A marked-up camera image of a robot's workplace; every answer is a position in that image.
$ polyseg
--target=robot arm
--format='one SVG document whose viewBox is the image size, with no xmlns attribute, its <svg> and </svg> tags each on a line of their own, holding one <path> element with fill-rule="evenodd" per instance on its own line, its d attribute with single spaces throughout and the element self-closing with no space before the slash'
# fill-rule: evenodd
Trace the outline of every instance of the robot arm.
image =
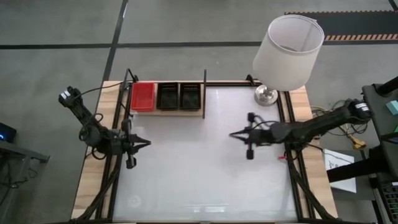
<svg viewBox="0 0 398 224">
<path fill-rule="evenodd" d="M 81 93 L 76 88 L 68 87 L 59 95 L 58 101 L 64 107 L 69 108 L 83 125 L 79 132 L 79 140 L 107 156 L 121 155 L 126 152 L 128 169 L 136 166 L 136 158 L 133 155 L 139 149 L 151 144 L 150 141 L 130 133 L 131 121 L 129 119 L 122 121 L 121 130 L 109 130 L 102 126 L 95 118 L 97 114 L 91 114 L 84 106 Z"/>
<path fill-rule="evenodd" d="M 332 112 L 305 122 L 274 123 L 269 126 L 269 129 L 253 128 L 255 117 L 258 117 L 258 115 L 249 113 L 248 120 L 251 125 L 245 127 L 242 131 L 230 134 L 231 137 L 242 140 L 249 145 L 248 159 L 253 159 L 251 149 L 253 144 L 262 146 L 287 142 L 292 146 L 292 149 L 300 149 L 305 147 L 315 136 L 324 135 L 327 131 L 343 124 L 366 124 L 371 119 L 371 112 L 366 103 L 362 101 L 346 100 L 343 106 Z M 241 137 L 241 134 L 248 134 L 248 137 Z"/>
</svg>

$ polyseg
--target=lamp base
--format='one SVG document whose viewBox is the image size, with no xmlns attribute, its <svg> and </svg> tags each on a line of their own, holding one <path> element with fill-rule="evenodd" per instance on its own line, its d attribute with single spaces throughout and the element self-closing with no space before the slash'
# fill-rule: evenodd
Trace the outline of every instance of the lamp base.
<svg viewBox="0 0 398 224">
<path fill-rule="evenodd" d="M 261 106 L 270 106 L 276 102 L 278 99 L 278 92 L 267 88 L 265 85 L 257 87 L 254 93 L 254 99 Z"/>
</svg>

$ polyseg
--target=gray floor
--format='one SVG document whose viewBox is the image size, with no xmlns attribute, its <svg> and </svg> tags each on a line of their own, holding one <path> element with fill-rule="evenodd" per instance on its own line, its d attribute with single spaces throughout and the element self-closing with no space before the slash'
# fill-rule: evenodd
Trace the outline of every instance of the gray floor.
<svg viewBox="0 0 398 224">
<path fill-rule="evenodd" d="M 0 44 L 110 43 L 121 0 L 0 0 Z M 259 41 L 285 11 L 390 10 L 387 0 L 130 0 L 119 42 Z M 126 68 L 142 80 L 241 79 L 252 73 L 256 47 L 119 49 L 110 80 Z M 101 84 L 108 49 L 0 50 L 0 121 L 18 129 L 17 143 L 51 155 L 40 177 L 21 189 L 15 223 L 68 220 L 85 145 L 79 122 L 58 103 L 68 85 Z M 310 81 L 313 105 L 360 98 L 361 87 L 396 76 L 398 45 L 323 46 Z M 98 92 L 85 95 L 94 111 Z M 377 145 L 373 126 L 360 137 Z M 351 149 L 343 137 L 324 136 L 328 149 Z M 339 217 L 374 222 L 369 202 L 335 198 Z"/>
</svg>

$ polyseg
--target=table lamp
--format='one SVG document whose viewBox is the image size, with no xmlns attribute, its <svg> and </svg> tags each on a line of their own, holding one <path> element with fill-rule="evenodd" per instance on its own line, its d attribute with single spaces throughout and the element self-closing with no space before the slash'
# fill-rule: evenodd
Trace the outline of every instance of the table lamp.
<svg viewBox="0 0 398 224">
<path fill-rule="evenodd" d="M 258 104 L 275 103 L 279 91 L 295 90 L 306 84 L 325 35 L 311 18 L 281 16 L 268 27 L 253 61 L 253 71 L 263 85 L 254 94 Z"/>
</svg>

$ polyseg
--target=black wire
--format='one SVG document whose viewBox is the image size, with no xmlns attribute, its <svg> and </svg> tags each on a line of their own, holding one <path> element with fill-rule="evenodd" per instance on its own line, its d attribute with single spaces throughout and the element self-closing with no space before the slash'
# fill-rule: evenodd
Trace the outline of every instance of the black wire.
<svg viewBox="0 0 398 224">
<path fill-rule="evenodd" d="M 125 106 L 124 104 L 120 103 L 120 105 L 123 107 L 123 109 L 125 109 L 125 110 L 127 111 L 128 115 L 129 115 L 130 117 L 133 116 L 133 115 L 130 113 L 130 111 L 126 109 L 126 106 Z"/>
<path fill-rule="evenodd" d="M 296 156 L 292 159 L 292 161 L 294 161 L 294 160 L 296 160 L 297 158 L 299 158 L 299 153 L 300 153 L 301 151 L 303 151 L 303 149 L 295 150 L 295 151 L 296 151 Z M 285 157 L 286 160 L 287 160 L 287 152 L 286 152 L 286 151 L 284 152 L 284 157 Z"/>
<path fill-rule="evenodd" d="M 339 103 L 345 103 L 347 100 L 339 100 L 333 106 L 331 106 L 331 110 L 334 110 Z"/>
<path fill-rule="evenodd" d="M 323 154 L 325 154 L 325 155 L 333 156 L 333 157 L 336 158 L 336 159 L 340 159 L 340 160 L 342 160 L 342 161 L 346 161 L 346 162 L 352 164 L 352 162 L 350 162 L 350 161 L 348 161 L 348 160 L 346 160 L 346 159 L 343 159 L 343 158 L 340 158 L 340 157 L 335 156 L 335 155 L 333 155 L 333 154 L 324 152 L 324 151 L 323 151 L 323 148 L 321 148 L 321 147 L 319 147 L 319 146 L 316 146 L 316 145 L 313 145 L 313 144 L 308 144 L 308 145 L 311 146 L 311 147 L 314 147 L 314 148 L 317 148 L 317 149 L 321 150 L 321 152 L 322 152 Z"/>
<path fill-rule="evenodd" d="M 338 104 L 339 102 L 341 102 L 341 101 L 342 101 L 342 100 L 337 101 L 333 106 L 335 107 L 335 105 L 337 105 L 337 104 Z M 321 110 L 321 109 L 313 110 L 312 112 L 315 113 L 317 116 L 319 116 L 318 112 L 322 112 L 323 114 L 326 114 L 326 113 L 327 113 L 326 111 Z M 350 118 L 354 118 L 354 119 L 357 119 L 357 120 L 359 120 L 359 121 L 365 121 L 365 120 L 362 120 L 362 119 L 359 119 L 359 118 L 356 118 L 356 117 L 350 117 Z M 332 133 L 332 132 L 330 132 L 330 131 L 328 131 L 328 133 L 331 134 L 331 135 L 334 135 L 334 136 L 346 136 L 346 137 L 348 138 L 348 136 L 349 136 L 350 134 L 363 134 L 363 133 L 365 133 L 365 131 L 366 131 L 367 128 L 368 128 L 368 124 L 367 124 L 367 123 L 366 123 L 366 124 L 359 124 L 358 129 L 355 128 L 355 125 L 354 125 L 354 124 L 351 124 L 350 126 L 351 126 L 351 128 L 354 130 L 353 132 L 350 132 L 350 133 L 349 133 L 349 132 L 347 132 L 346 130 L 344 130 L 341 126 L 339 126 L 338 128 L 339 128 L 344 134 L 336 134 L 336 133 Z"/>
<path fill-rule="evenodd" d="M 80 129 L 80 131 L 79 131 L 79 140 L 85 141 L 85 140 L 88 138 L 88 136 L 86 135 L 87 132 L 88 132 L 86 128 L 87 128 L 89 122 L 91 121 L 91 119 L 92 119 L 92 118 L 95 119 L 95 116 L 96 116 L 96 115 L 100 115 L 100 116 L 101 116 L 101 118 L 100 118 L 99 120 L 96 119 L 98 122 L 101 122 L 102 119 L 104 118 L 104 115 L 101 114 L 101 113 L 95 113 L 95 114 L 91 115 L 91 116 L 88 118 L 88 121 L 83 125 L 83 127 L 81 127 L 81 129 Z"/>
<path fill-rule="evenodd" d="M 31 179 L 37 177 L 38 173 L 37 173 L 36 170 L 33 170 L 30 167 L 27 170 L 29 172 L 29 177 Z M 7 161 L 7 175 L 5 176 L 4 180 L 5 179 L 8 179 L 8 183 L 4 183 L 4 182 L 0 183 L 0 185 L 3 185 L 5 187 L 7 187 L 7 191 L 6 191 L 6 193 L 4 194 L 3 198 L 0 201 L 0 207 L 4 203 L 4 201 L 6 200 L 6 198 L 8 196 L 8 193 L 10 192 L 11 189 L 18 189 L 21 184 L 23 184 L 23 183 L 28 181 L 27 177 L 24 177 L 24 180 L 18 180 L 18 181 L 12 182 L 12 179 L 11 179 L 11 165 L 10 165 L 9 160 Z"/>
<path fill-rule="evenodd" d="M 263 122 L 260 122 L 260 123 L 256 124 L 253 128 L 248 129 L 248 131 L 253 130 L 253 129 L 255 129 L 258 126 L 260 126 L 262 124 L 267 124 L 267 123 L 278 123 L 278 121 L 263 121 Z"/>
<path fill-rule="evenodd" d="M 97 159 L 97 160 L 103 160 L 103 159 L 105 159 L 106 158 L 106 154 L 104 154 L 104 156 L 103 157 L 98 157 L 98 156 L 96 156 L 95 155 L 95 153 L 94 153 L 95 151 L 92 151 L 91 152 L 91 155 L 93 155 L 93 157 L 95 158 L 95 159 Z"/>
<path fill-rule="evenodd" d="M 83 96 L 83 95 L 86 94 L 86 93 L 90 93 L 90 92 L 92 92 L 92 91 L 102 90 L 102 89 L 105 89 L 105 88 L 111 88 L 111 87 L 120 85 L 120 84 L 122 84 L 122 83 L 125 83 L 125 82 L 132 82 L 132 81 L 133 81 L 133 80 L 126 80 L 126 81 L 119 82 L 119 83 L 117 83 L 117 84 L 113 84 L 113 85 L 110 85 L 110 86 L 101 86 L 101 87 L 98 87 L 98 88 L 90 89 L 90 90 L 87 90 L 87 91 L 85 91 L 85 92 L 83 92 L 83 93 L 80 93 L 79 95 L 77 95 L 77 96 L 75 97 L 75 99 L 77 99 L 77 98 Z"/>
<path fill-rule="evenodd" d="M 85 159 L 87 159 L 87 157 L 89 157 L 89 156 L 93 153 L 94 150 L 96 150 L 96 149 L 93 149 L 89 154 L 87 154 L 87 155 L 85 156 Z"/>
<path fill-rule="evenodd" d="M 259 144 L 257 146 L 271 146 L 271 145 L 272 145 L 271 143 L 261 143 L 261 144 Z"/>
</svg>

